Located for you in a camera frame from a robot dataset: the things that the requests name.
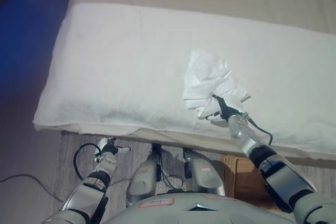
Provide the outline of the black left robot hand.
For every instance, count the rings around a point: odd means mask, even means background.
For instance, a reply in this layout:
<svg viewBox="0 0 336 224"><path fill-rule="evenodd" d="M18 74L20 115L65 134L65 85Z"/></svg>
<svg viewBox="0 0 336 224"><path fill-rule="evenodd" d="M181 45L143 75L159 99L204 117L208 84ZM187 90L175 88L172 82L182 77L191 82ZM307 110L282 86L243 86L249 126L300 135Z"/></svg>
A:
<svg viewBox="0 0 336 224"><path fill-rule="evenodd" d="M104 137L98 143L98 150L95 152L95 157L101 156L105 152L110 152L113 155L119 154L126 154L128 153L131 148L130 147L121 147L115 145L115 137Z"/></svg>

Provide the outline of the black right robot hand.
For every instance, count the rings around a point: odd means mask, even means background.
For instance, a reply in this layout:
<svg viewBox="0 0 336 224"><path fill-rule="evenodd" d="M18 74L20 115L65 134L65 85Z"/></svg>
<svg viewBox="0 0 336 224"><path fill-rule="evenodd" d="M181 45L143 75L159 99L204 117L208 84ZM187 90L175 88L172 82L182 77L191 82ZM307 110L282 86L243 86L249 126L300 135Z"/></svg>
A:
<svg viewBox="0 0 336 224"><path fill-rule="evenodd" d="M225 100L218 96L213 94L212 98L216 99L219 105L219 111L208 115L206 119L208 121L226 121L228 122L229 118L234 115L242 115L243 113L240 112L238 109L232 108L228 106L225 102Z"/></svg>

